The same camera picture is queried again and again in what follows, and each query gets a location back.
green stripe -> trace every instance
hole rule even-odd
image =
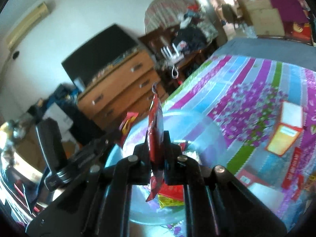
[[[276,89],[278,88],[281,80],[281,74],[282,74],[282,62],[277,62],[276,70],[274,72],[274,77],[272,81],[272,86]],[[274,98],[273,94],[269,94],[267,99],[271,100]],[[264,121],[268,119],[269,114],[271,113],[271,107],[272,103],[268,103],[268,108],[264,109],[262,111],[263,116],[259,119],[258,126],[259,128],[256,130],[253,130],[250,136],[252,137],[250,140],[245,141],[244,145],[239,149],[239,151],[235,154],[235,156],[228,162],[227,169],[232,173],[236,174],[239,169],[246,163],[246,161],[249,159],[253,151],[255,150],[254,146],[251,146],[254,141],[257,140],[257,132],[263,132],[266,128],[266,125],[264,124]]]
[[[184,82],[181,86],[179,86],[167,99],[165,102],[170,101],[171,99],[173,99],[176,95],[178,95],[183,88],[187,87],[191,80],[194,79],[202,70],[204,70],[209,64],[211,64],[213,61],[207,61],[205,63],[203,63],[196,71],[194,71]]]

screw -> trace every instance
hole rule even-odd
[[[223,173],[225,171],[225,168],[223,166],[216,166],[215,171],[216,173]]]
[[[128,157],[129,162],[135,162],[138,160],[138,157],[136,155],[131,155]]]
[[[178,156],[178,161],[180,161],[180,162],[186,162],[187,160],[188,160],[188,157],[187,156],[185,156],[185,155],[180,155],[180,156]]]
[[[93,165],[90,167],[90,173],[92,174],[99,172],[99,170],[100,170],[100,166],[98,165]]]

white wall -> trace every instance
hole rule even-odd
[[[118,23],[137,36],[144,34],[144,13],[153,0],[39,0],[15,25],[42,1],[48,3],[52,13],[17,47],[20,55],[11,62],[4,83],[23,111],[39,98],[48,97],[58,84],[71,83],[61,62],[104,28]],[[3,63],[8,55],[4,39],[0,40],[0,49]],[[15,118],[17,112],[10,113],[3,90],[0,110],[6,120]]]

gray mattress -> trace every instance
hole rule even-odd
[[[214,55],[223,54],[282,61],[316,71],[316,48],[298,42],[235,38],[214,53]]]

purple cloth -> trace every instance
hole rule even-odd
[[[279,10],[283,22],[309,23],[298,0],[270,0],[273,8]]]

